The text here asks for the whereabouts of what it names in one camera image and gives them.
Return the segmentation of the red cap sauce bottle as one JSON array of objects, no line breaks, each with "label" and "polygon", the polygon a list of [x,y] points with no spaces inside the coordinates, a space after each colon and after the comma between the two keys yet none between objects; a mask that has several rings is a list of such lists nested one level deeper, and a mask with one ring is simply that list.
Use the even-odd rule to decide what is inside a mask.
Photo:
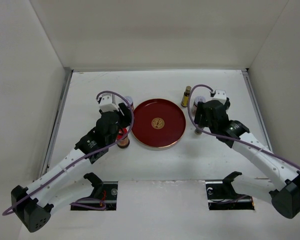
[{"label": "red cap sauce bottle", "polygon": [[123,136],[128,132],[126,128],[120,129],[117,135],[116,140],[118,141],[117,146],[121,149],[125,149],[130,145],[129,137],[126,136],[123,138]]}]

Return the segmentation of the yellow label oil bottle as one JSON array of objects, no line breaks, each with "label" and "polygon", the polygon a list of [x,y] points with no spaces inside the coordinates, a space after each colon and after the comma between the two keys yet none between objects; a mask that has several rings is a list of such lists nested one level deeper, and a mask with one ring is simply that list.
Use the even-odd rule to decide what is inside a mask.
[{"label": "yellow label oil bottle", "polygon": [[191,90],[192,90],[192,87],[191,86],[187,86],[185,88],[185,91],[183,93],[183,97],[182,97],[182,100],[181,100],[181,106],[186,108],[187,105],[188,105],[188,102],[189,102],[189,97],[190,97],[190,93],[191,93]]}]

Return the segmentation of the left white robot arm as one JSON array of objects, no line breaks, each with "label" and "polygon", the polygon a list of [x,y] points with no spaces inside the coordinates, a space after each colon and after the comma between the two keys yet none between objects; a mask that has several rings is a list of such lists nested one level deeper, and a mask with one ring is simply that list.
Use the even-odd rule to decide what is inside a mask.
[{"label": "left white robot arm", "polygon": [[116,145],[124,129],[134,123],[128,103],[100,103],[101,117],[70,151],[46,174],[26,187],[11,191],[11,210],[30,233],[40,230],[60,208],[78,200],[98,199],[103,181],[92,173],[93,164]]}]

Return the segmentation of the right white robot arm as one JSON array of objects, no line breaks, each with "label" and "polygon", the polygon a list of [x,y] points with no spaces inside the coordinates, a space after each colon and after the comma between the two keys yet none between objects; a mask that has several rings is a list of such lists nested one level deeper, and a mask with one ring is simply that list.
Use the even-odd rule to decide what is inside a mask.
[{"label": "right white robot arm", "polygon": [[226,197],[241,194],[258,198],[287,219],[300,212],[300,166],[269,151],[240,121],[230,120],[226,105],[219,100],[198,102],[194,124],[200,131],[209,128],[208,135],[244,156],[270,181],[257,183],[234,171],[223,179],[221,190]]}]

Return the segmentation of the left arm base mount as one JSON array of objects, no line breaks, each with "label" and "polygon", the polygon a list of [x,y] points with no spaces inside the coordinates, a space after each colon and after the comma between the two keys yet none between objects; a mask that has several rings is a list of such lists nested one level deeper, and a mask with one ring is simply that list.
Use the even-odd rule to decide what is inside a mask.
[{"label": "left arm base mount", "polygon": [[70,205],[71,211],[115,211],[119,183],[102,181],[96,174],[87,173],[83,176],[90,182],[93,190],[89,196],[82,197]]}]

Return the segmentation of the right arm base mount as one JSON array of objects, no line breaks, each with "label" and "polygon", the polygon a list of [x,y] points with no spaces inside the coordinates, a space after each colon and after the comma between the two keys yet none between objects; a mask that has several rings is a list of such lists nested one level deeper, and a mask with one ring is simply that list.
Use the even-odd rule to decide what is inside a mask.
[{"label": "right arm base mount", "polygon": [[224,179],[207,180],[205,182],[207,204],[210,211],[254,211],[254,201],[251,196],[235,192],[232,182],[242,173],[234,171]]}]

